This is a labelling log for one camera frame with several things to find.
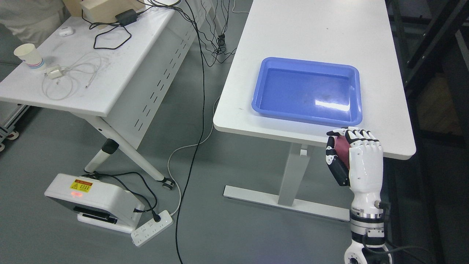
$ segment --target white desk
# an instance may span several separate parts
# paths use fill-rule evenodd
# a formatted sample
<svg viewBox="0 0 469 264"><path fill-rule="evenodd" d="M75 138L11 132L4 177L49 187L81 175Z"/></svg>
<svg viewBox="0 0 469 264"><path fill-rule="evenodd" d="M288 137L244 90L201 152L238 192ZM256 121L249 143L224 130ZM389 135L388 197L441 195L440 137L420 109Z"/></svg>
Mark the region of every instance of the white desk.
<svg viewBox="0 0 469 264"><path fill-rule="evenodd" d="M199 27L214 12L210 0L190 4ZM78 77L72 96L52 100L63 92L55 89L45 96L44 72L32 71L23 63L0 83L0 100L69 111L84 118L153 178L162 180L163 175L136 149L197 35L192 25L174 10L152 8L126 26L132 38L116 50L93 49L94 37L109 28L90 31L88 23L78 17L69 18L64 26L72 26L75 33L60 37L56 31L38 51L49 66L69 66L86 53L98 53L105 61L91 85L84 88L89 75ZM122 28L116 29L101 36L98 47L116 47L127 37Z"/></svg>
<svg viewBox="0 0 469 264"><path fill-rule="evenodd" d="M291 142L279 195L226 186L224 196L348 221L348 210L295 199L313 146L325 147L329 126L261 116L251 107L266 57L348 64L360 72L363 121L384 156L416 151L384 1L254 0L213 122L215 128Z"/></svg>

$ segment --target white robotic hand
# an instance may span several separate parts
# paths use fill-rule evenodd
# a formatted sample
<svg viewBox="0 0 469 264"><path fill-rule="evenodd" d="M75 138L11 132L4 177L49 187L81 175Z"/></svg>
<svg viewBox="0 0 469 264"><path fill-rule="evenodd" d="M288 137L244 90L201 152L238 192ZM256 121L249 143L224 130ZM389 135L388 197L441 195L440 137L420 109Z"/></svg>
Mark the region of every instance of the white robotic hand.
<svg viewBox="0 0 469 264"><path fill-rule="evenodd" d="M383 184L383 148L370 131L345 127L327 133L326 163L340 186L350 186L354 193L350 211L352 244L347 249L346 264L391 264L390 254L374 254L365 250L387 251L384 234L383 209L379 193ZM336 149L336 137L345 137L348 155Z"/></svg>

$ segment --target plastic tray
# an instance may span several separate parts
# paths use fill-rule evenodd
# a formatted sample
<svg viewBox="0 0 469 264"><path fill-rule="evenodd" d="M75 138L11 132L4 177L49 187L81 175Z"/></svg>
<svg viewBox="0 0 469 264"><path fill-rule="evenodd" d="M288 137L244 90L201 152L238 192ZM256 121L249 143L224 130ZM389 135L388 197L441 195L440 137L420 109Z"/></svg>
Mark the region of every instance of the plastic tray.
<svg viewBox="0 0 469 264"><path fill-rule="evenodd" d="M265 58L251 105L268 117L337 127L363 119L358 70L349 65Z"/></svg>

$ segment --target power strip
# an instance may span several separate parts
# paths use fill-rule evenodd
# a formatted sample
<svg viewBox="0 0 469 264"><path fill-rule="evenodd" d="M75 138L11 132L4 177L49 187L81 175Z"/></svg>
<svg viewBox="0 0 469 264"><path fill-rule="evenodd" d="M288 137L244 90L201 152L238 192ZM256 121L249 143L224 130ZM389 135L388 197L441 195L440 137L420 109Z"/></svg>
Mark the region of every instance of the power strip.
<svg viewBox="0 0 469 264"><path fill-rule="evenodd" d="M137 247L143 246L146 242L167 229L173 223L173 219L167 210L159 213L159 217L161 217L159 222L155 222L152 218L130 234L134 245Z"/></svg>

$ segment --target white cable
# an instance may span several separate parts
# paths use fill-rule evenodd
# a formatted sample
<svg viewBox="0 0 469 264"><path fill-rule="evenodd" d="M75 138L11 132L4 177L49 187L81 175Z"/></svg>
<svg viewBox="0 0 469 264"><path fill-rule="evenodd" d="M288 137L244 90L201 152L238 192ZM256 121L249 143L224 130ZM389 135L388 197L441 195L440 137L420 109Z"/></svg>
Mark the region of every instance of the white cable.
<svg viewBox="0 0 469 264"><path fill-rule="evenodd" d="M235 6L236 6L236 0L233 0L233 8L231 9L231 11L233 13L236 13L236 14L239 14L239 13L246 13L246 14L249 14L249 12L244 12L244 11L239 11L239 12L235 12Z"/></svg>
<svg viewBox="0 0 469 264"><path fill-rule="evenodd" d="M84 61L81 61L85 56L89 55L89 54L95 54L97 56L91 56L89 58L87 58L86 60ZM95 59L99 59L99 63L96 65L94 63L91 63L90 61L92 60L95 60ZM50 94L49 94L49 89L51 88L51 85L47 85L47 87L44 86L44 83L46 81L47 78L47 74L44 75L44 79L42 80L42 84L41 84L41 88L42 88L42 93L48 98L48 99L51 99L51 100L63 100L63 99L66 99L70 96L72 96L73 94L75 94L78 89L74 89L74 84L73 82L77 82L78 83L78 80L76 78L74 78L70 72L72 71L78 71L78 72L81 72L81 73L85 73L85 74L91 74L92 76L90 77L90 79L88 80L88 83L85 85L85 88L88 88L91 84L91 82L94 80L94 78L96 77L98 71L100 70L101 68L101 64L102 64L102 61L103 59L105 59L104 57L101 57L98 53L96 52L89 52L89 53L86 53L84 55L82 55L78 60L76 60L72 65L70 66L67 66L67 67L63 67L63 68L60 68L60 71L62 73L62 76L61 77L58 77L58 78L55 78L55 79L52 79L51 82L55 82L56 85L59 85L61 80L66 77L68 78L68 80L70 81L70 90L68 91L68 93L65 95L65 96L62 96L60 98L53 98ZM89 72L89 71L86 71L85 69L79 69L79 67L83 67L83 66L91 66L92 68L92 71Z"/></svg>
<svg viewBox="0 0 469 264"><path fill-rule="evenodd" d="M217 104L218 100L220 99L220 96L215 100L215 102L213 103L213 115L215 114L215 105ZM213 131L213 122L212 122L212 128L210 129L210 133L208 134L208 136L202 141L200 142L199 145L202 145L205 141L207 141L207 139L210 137L210 135L212 134L212 131ZM197 146L197 144L192 144L192 145L187 145L187 146L183 146L183 147L180 147L180 148L177 148L175 149L171 155L169 155L169 158L168 158L168 164L167 164L167 167L168 167L168 173L169 173L169 176L171 177L171 179L173 179L174 183L176 184L176 187L179 191L179 203L177 205L177 208L176 210L174 210L174 212L172 212L170 214L170 216L173 216L173 214L175 214L178 210L179 210L179 207L181 206L181 188L179 187L179 184L177 184L177 181L173 178L172 174L171 174L171 171L169 169L169 162L171 161L171 157L173 156L174 153L176 153L176 151L178 150L181 150L183 148L190 148L190 147L195 147Z"/></svg>

